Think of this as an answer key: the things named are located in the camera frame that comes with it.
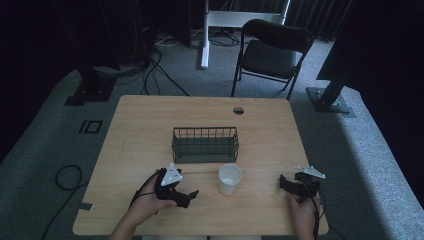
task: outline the white desk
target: white desk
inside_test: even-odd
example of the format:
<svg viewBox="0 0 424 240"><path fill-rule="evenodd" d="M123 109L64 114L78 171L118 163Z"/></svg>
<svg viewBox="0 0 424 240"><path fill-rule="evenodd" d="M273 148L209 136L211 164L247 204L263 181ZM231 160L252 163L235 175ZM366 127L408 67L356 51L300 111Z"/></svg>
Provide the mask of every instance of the white desk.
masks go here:
<svg viewBox="0 0 424 240"><path fill-rule="evenodd" d="M269 22L284 24L290 0L285 0L281 13L252 13L209 11L209 0L205 0L205 37L203 41L202 65L203 69L209 64L209 27L242 27L251 19L263 19Z"/></svg>

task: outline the black chair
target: black chair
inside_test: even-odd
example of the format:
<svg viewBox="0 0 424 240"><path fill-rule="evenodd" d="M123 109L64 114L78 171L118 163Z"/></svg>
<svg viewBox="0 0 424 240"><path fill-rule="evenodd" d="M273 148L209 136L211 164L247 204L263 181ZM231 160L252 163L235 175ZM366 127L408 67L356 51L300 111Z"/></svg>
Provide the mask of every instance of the black chair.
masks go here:
<svg viewBox="0 0 424 240"><path fill-rule="evenodd" d="M245 35L253 38L244 50ZM234 91L242 74L284 83L283 91L292 82L289 100L299 75L303 59L311 49L314 36L306 29L284 26L260 19L248 21L241 30L240 52L234 75Z"/></svg>

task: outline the wooden table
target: wooden table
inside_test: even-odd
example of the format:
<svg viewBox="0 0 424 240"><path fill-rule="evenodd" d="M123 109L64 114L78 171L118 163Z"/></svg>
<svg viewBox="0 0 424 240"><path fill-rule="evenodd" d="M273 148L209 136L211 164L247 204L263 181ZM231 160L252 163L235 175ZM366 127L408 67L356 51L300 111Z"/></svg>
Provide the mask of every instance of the wooden table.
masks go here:
<svg viewBox="0 0 424 240"><path fill-rule="evenodd" d="M233 112L242 107L244 114ZM78 235L109 235L136 190L156 169L173 161L174 127L237 127L236 164L243 179L232 196L219 193L223 163L177 164L177 191L200 190L187 208L161 210L137 235L291 235L282 173L308 161L288 101L260 98L123 96L118 104L74 224ZM325 217L320 234L328 231Z"/></svg>

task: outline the chair seat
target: chair seat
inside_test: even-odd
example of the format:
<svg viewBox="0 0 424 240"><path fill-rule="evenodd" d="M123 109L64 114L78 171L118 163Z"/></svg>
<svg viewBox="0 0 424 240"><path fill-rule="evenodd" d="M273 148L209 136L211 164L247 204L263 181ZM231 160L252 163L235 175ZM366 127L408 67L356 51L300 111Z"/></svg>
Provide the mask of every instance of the chair seat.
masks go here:
<svg viewBox="0 0 424 240"><path fill-rule="evenodd" d="M296 52L252 40L246 48L241 66L255 73L291 78L295 72Z"/></svg>

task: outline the person's left hand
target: person's left hand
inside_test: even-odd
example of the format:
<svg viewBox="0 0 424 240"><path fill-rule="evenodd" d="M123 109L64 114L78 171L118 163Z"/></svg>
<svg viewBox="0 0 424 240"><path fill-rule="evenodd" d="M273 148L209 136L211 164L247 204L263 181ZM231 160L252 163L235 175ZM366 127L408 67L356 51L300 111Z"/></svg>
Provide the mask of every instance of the person's left hand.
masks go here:
<svg viewBox="0 0 424 240"><path fill-rule="evenodd" d="M134 226L142 224L161 209L177 206L175 201L159 200L156 198L156 194L154 194L154 192L157 178L158 176L156 175L146 184L139 195L146 193L147 195L138 197L124 216L124 218L126 218L126 220L130 223L134 224Z"/></svg>

